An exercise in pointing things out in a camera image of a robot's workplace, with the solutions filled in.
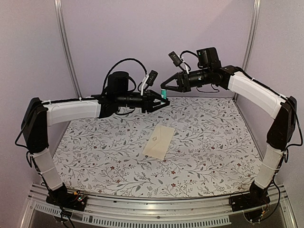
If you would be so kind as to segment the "green white glue stick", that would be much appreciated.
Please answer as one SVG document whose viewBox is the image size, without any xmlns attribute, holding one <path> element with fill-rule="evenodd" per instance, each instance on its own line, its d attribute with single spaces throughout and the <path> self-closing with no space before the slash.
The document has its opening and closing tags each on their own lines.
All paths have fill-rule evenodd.
<svg viewBox="0 0 304 228">
<path fill-rule="evenodd" d="M 167 99 L 167 90 L 166 89 L 161 89 L 161 97 L 163 99 Z"/>
</svg>

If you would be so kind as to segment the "cream paper envelope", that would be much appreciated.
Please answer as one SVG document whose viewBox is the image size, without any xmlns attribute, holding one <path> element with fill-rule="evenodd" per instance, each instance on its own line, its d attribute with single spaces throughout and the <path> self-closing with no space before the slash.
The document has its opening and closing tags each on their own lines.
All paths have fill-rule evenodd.
<svg viewBox="0 0 304 228">
<path fill-rule="evenodd" d="M 157 124 L 142 153 L 146 156 L 163 160 L 174 132 L 174 128 Z"/>
</svg>

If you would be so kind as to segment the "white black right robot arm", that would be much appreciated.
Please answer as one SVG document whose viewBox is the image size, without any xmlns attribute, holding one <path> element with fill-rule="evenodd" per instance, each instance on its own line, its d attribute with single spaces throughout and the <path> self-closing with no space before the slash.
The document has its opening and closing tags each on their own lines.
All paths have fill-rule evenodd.
<svg viewBox="0 0 304 228">
<path fill-rule="evenodd" d="M 249 207 L 256 207 L 264 199 L 264 192 L 274 182 L 282 164 L 289 159 L 289 148 L 300 147 L 303 142 L 291 143 L 295 129 L 300 129 L 297 116 L 297 100 L 276 92 L 251 77 L 238 66 L 223 66 L 215 47 L 199 49 L 194 53 L 198 68 L 192 70 L 174 51 L 168 54 L 173 64 L 180 69 L 161 84 L 163 90 L 186 93 L 194 87 L 219 86 L 253 103 L 268 115 L 271 123 L 266 134 L 266 151 L 259 172 L 246 195 Z"/>
</svg>

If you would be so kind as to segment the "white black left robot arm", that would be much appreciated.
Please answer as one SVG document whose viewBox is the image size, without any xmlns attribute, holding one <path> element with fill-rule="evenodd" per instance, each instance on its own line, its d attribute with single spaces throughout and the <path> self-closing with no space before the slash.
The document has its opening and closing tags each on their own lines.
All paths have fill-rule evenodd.
<svg viewBox="0 0 304 228">
<path fill-rule="evenodd" d="M 66 126 L 80 119 L 102 119 L 120 114 L 120 108 L 139 108 L 142 113 L 152 113 L 170 104 L 159 93 L 141 87 L 139 92 L 129 89 L 133 79 L 125 71 L 107 74 L 101 94 L 85 98 L 55 101 L 31 99 L 21 123 L 19 137 L 23 137 L 26 159 L 43 180 L 52 198 L 60 206 L 67 206 L 71 197 L 59 176 L 49 148 L 49 132 L 57 125 Z"/>
</svg>

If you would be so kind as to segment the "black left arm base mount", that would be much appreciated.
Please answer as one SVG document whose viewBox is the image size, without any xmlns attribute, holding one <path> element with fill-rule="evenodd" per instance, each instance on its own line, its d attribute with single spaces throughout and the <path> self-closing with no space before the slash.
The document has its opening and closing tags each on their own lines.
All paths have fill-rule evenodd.
<svg viewBox="0 0 304 228">
<path fill-rule="evenodd" d="M 84 211 L 87 203 L 87 195 L 79 190 L 71 193 L 67 191 L 65 185 L 57 190 L 50 190 L 46 202 L 67 209 Z"/>
</svg>

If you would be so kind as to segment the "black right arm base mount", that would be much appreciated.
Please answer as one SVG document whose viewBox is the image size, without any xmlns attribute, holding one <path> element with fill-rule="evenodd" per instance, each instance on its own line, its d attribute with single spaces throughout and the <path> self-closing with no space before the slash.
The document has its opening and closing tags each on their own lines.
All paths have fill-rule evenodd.
<svg viewBox="0 0 304 228">
<path fill-rule="evenodd" d="M 231 194 L 229 204 L 232 211 L 245 211 L 245 219 L 250 223 L 259 223 L 269 211 L 270 198 L 267 188 L 261 189 L 252 183 L 249 193 L 237 191 L 238 195 Z"/>
</svg>

